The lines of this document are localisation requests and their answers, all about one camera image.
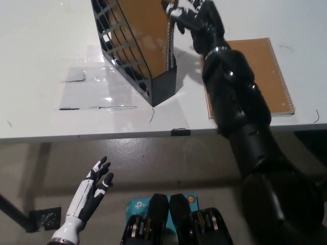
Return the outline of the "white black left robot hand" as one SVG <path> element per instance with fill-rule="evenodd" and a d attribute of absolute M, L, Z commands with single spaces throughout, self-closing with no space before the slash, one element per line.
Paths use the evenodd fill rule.
<path fill-rule="evenodd" d="M 114 174 L 109 172 L 109 167 L 110 162 L 105 156 L 91 168 L 75 192 L 63 225 L 55 231 L 48 244 L 80 243 L 80 232 L 112 186 Z"/>

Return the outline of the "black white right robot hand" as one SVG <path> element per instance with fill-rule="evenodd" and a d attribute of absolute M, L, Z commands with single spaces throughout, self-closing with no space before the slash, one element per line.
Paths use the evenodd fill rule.
<path fill-rule="evenodd" d="M 217 50 L 230 49 L 224 38 L 225 29 L 213 1 L 190 1 L 193 9 L 179 7 L 169 1 L 161 1 L 169 19 L 177 25 L 180 33 L 189 30 L 194 50 L 206 57 Z"/>

